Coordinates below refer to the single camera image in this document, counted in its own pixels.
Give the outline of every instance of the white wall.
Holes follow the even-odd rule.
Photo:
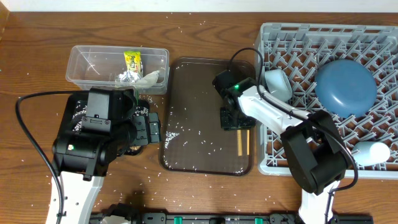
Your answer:
[[[398,0],[0,0],[10,11],[398,12]]]

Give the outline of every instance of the aluminum foil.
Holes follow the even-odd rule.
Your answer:
[[[133,72],[133,71],[125,71],[122,74],[116,76],[115,81],[118,83],[135,83],[142,78],[142,75]]]

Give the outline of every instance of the wire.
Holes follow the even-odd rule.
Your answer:
[[[235,56],[236,56],[238,53],[242,52],[243,50],[253,50],[253,51],[257,52],[257,54],[260,56],[260,63],[261,63],[261,65],[260,65],[260,70],[259,70],[259,74],[258,74],[258,77],[257,77],[257,92],[258,92],[258,94],[260,95],[260,97],[261,97],[263,100],[265,100],[267,103],[269,103],[270,105],[274,106],[274,107],[277,108],[278,110],[281,110],[282,112],[288,114],[288,115],[291,116],[291,117],[297,118],[297,119],[299,119],[299,120],[301,120],[301,121],[307,120],[314,128],[318,129],[318,130],[319,130],[320,132],[322,132],[323,134],[325,134],[325,135],[327,135],[328,137],[332,138],[332,140],[334,140],[334,142],[336,142],[336,143],[339,145],[339,147],[343,150],[343,153],[347,156],[347,158],[349,159],[351,165],[353,166],[353,169],[354,169],[354,179],[353,179],[352,183],[350,183],[350,184],[348,184],[348,185],[346,185],[346,186],[344,186],[344,187],[339,187],[339,188],[336,188],[336,189],[331,189],[331,190],[329,191],[328,202],[327,202],[327,205],[326,205],[326,212],[325,212],[325,224],[327,224],[327,223],[328,223],[328,212],[329,212],[329,208],[330,208],[332,196],[334,196],[335,192],[337,192],[337,191],[340,191],[340,190],[347,190],[347,189],[350,189],[350,188],[354,187],[354,185],[355,185],[355,184],[357,183],[357,181],[358,181],[358,167],[356,166],[354,157],[351,155],[351,153],[349,152],[349,150],[348,150],[346,147],[344,147],[343,143],[340,142],[340,141],[338,140],[339,138],[337,138],[329,129],[327,129],[327,128],[323,127],[323,126],[320,126],[319,124],[317,124],[317,123],[315,123],[315,122],[313,122],[313,121],[310,121],[310,120],[308,120],[308,119],[306,119],[306,118],[300,117],[299,115],[296,115],[295,113],[293,113],[293,111],[289,111],[289,110],[283,108],[282,106],[280,106],[280,105],[278,105],[277,103],[274,103],[273,101],[271,101],[270,99],[268,99],[268,98],[264,95],[264,93],[262,93],[262,92],[260,91],[261,73],[262,73],[262,68],[263,68],[263,64],[264,64],[264,58],[263,58],[262,54],[260,53],[260,51],[258,51],[257,49],[254,49],[254,48],[252,48],[252,47],[245,47],[245,48],[243,48],[243,49],[237,51],[237,52],[231,57],[231,60],[229,60],[228,69],[230,68],[230,66],[231,66],[231,64],[232,64],[232,61],[233,61],[233,59],[235,58]]]
[[[54,94],[72,94],[72,93],[84,93],[84,92],[88,92],[88,91],[48,91],[48,92],[43,92],[43,93],[34,93],[34,94],[20,97],[15,105],[15,112],[17,115],[17,120],[19,122],[19,125],[21,126],[22,130],[25,132],[27,138],[30,140],[30,142],[33,144],[33,146],[36,148],[37,152],[40,154],[40,156],[44,160],[47,167],[50,169],[50,172],[55,181],[55,185],[57,186],[58,197],[60,199],[59,200],[59,210],[58,210],[58,214],[57,214],[57,224],[61,223],[61,219],[64,216],[64,214],[63,214],[64,197],[63,197],[63,192],[62,192],[62,188],[61,188],[61,183],[58,180],[58,177],[57,177],[57,174],[55,173],[54,167],[51,165],[51,163],[50,163],[49,159],[47,158],[47,156],[45,155],[44,151],[41,149],[39,144],[37,144],[37,141],[33,138],[31,133],[27,129],[24,121],[22,120],[20,107],[21,107],[21,103],[23,100],[32,98],[35,96],[45,96],[45,95],[54,95]]]

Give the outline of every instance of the wood grain surface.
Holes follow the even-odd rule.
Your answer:
[[[29,93],[77,90],[65,80],[74,45],[165,48],[171,62],[183,56],[230,58],[253,45],[264,22],[398,26],[398,15],[11,13],[0,43],[0,223],[43,223],[47,217],[50,172],[19,127],[14,104],[18,96]],[[242,53],[238,59],[252,62],[253,53]],[[152,98],[158,105],[167,104],[167,98]],[[22,105],[28,128],[49,157],[66,100],[67,96],[44,96]],[[164,119],[164,107],[152,110]],[[256,165],[244,177],[167,172],[159,165],[158,147],[147,146],[140,156],[117,158],[109,166],[93,211],[118,202],[131,202],[142,212],[250,215],[299,209],[301,190],[291,177],[261,175]],[[395,223],[397,191],[398,181],[360,180],[353,189],[336,194],[333,209],[370,214],[376,223]]]
[[[0,2],[0,40],[5,31],[9,13],[8,9]]]

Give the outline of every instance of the gray dish rack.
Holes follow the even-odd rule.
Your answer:
[[[359,168],[359,178],[398,179],[398,27],[329,24],[265,23],[255,48],[256,74],[283,69],[290,80],[290,105],[316,112],[325,110],[315,94],[315,75],[322,65],[349,59],[372,71],[377,100],[365,116],[340,118],[331,114],[348,149],[360,141],[380,141],[390,147],[390,159]],[[291,175],[280,138],[263,124],[257,125],[258,169],[265,175]],[[353,177],[348,170],[347,177]]]

